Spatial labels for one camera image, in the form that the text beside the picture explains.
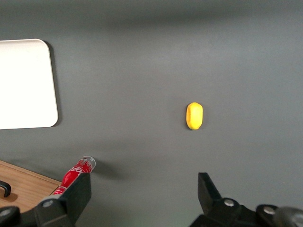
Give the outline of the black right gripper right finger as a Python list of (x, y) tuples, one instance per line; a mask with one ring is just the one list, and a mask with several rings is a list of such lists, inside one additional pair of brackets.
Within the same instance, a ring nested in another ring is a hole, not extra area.
[(198, 200), (203, 214), (192, 227), (257, 227), (256, 213), (231, 198), (223, 198), (208, 173), (198, 174)]

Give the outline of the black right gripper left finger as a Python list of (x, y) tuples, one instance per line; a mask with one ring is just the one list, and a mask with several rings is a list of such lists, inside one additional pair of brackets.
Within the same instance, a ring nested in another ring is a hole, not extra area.
[(80, 174), (61, 195), (50, 195), (34, 209), (38, 227), (74, 227), (91, 198), (90, 174)]

